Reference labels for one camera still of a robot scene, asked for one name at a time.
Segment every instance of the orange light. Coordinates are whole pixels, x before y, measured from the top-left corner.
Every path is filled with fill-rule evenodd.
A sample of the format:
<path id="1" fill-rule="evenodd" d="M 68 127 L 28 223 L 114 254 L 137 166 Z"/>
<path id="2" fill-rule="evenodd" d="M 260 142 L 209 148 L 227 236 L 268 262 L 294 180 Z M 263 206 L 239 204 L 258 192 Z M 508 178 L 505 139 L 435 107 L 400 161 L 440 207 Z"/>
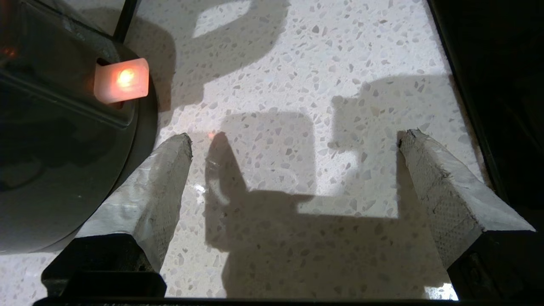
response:
<path id="1" fill-rule="evenodd" d="M 102 103 L 115 103 L 147 96 L 149 65 L 144 58 L 100 66 L 95 71 L 95 97 Z"/>

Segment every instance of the gray tape wrapping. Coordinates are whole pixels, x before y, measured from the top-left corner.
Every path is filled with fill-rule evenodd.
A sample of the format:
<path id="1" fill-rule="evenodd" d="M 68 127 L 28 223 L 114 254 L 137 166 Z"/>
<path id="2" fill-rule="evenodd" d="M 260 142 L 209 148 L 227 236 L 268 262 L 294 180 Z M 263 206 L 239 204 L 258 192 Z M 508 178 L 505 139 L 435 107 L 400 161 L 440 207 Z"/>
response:
<path id="1" fill-rule="evenodd" d="M 191 159 L 187 134 L 167 139 L 100 205 L 76 238 L 130 234 L 159 272 L 180 219 Z"/>
<path id="2" fill-rule="evenodd" d="M 535 229 L 480 182 L 444 146 L 419 130 L 408 130 L 400 151 L 432 236 L 448 268 L 484 231 Z"/>

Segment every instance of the speckled white floor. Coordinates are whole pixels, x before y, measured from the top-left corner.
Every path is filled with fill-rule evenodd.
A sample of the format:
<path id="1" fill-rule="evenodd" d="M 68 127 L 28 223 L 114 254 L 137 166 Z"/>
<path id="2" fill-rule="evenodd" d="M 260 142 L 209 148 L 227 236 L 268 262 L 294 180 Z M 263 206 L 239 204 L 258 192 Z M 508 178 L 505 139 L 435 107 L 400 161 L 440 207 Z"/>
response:
<path id="1" fill-rule="evenodd" d="M 69 1 L 112 32 L 122 1 Z M 481 178 L 427 4 L 142 1 L 158 142 L 194 160 L 167 296 L 451 298 L 395 146 L 419 127 Z M 43 297 L 54 254 L 0 257 L 0 301 Z"/>

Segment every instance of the translucent light cover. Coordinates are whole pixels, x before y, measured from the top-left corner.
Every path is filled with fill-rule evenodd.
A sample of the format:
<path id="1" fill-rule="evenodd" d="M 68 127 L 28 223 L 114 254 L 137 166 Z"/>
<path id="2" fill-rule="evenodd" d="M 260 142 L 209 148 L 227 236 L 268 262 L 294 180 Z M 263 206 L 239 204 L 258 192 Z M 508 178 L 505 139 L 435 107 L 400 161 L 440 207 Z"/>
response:
<path id="1" fill-rule="evenodd" d="M 96 65 L 95 97 L 102 103 L 115 103 L 147 96 L 149 65 L 144 58 L 106 66 Z"/>

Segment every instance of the glowing indicator light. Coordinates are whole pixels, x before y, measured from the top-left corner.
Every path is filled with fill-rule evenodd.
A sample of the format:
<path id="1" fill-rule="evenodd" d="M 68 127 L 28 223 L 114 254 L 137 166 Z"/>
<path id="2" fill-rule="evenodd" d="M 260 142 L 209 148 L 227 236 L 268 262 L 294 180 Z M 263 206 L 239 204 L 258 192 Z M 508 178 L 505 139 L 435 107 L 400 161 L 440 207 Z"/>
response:
<path id="1" fill-rule="evenodd" d="M 115 103 L 147 96 L 149 65 L 143 58 L 106 66 L 96 65 L 95 97 L 102 103 Z"/>

